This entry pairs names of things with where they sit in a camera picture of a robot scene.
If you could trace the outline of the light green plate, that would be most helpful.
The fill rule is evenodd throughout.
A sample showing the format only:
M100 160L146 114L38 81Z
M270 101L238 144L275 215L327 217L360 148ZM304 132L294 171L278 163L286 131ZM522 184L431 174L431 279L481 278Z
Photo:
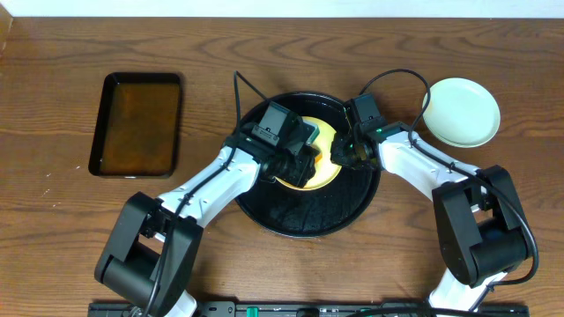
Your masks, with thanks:
M494 96L482 85L461 77L443 79L430 87L431 99L423 120L445 144L472 148L497 134L501 112Z

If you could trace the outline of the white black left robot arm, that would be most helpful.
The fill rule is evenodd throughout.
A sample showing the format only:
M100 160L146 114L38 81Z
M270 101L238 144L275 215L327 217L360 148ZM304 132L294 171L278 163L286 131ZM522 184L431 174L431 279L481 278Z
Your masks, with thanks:
M299 120L279 130L253 122L226 138L218 156L180 187L152 198L129 198L94 269L95 279L141 309L144 316L192 316L191 270L204 228L260 178L302 188L319 151L316 123Z

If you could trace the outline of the orange green sponge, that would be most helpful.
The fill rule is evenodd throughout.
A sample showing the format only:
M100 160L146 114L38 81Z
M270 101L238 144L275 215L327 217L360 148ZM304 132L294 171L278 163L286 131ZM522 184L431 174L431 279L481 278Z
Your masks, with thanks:
M316 150L315 162L323 162L329 157L331 128L325 122L315 122L315 131L309 146Z

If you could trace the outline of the yellow plate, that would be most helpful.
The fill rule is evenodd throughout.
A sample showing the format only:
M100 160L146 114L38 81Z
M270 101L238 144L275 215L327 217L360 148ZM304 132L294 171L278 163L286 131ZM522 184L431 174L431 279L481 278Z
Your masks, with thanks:
M276 178L283 186L299 191L311 191L322 188L330 184L340 173L341 166L334 164L330 160L330 147L337 131L327 122L318 118L303 116L306 122L317 125L319 134L312 143L313 147L319 150L319 154L315 157L315 175L306 183L304 188L299 188L290 183Z

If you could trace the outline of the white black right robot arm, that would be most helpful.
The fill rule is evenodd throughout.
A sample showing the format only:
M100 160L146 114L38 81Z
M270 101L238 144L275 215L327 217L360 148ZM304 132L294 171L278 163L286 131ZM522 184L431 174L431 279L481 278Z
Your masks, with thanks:
M429 295L433 308L476 312L488 292L509 285L507 274L538 247L506 169L457 162L401 123L363 129L359 124L331 142L333 163L384 170L429 198L447 267Z

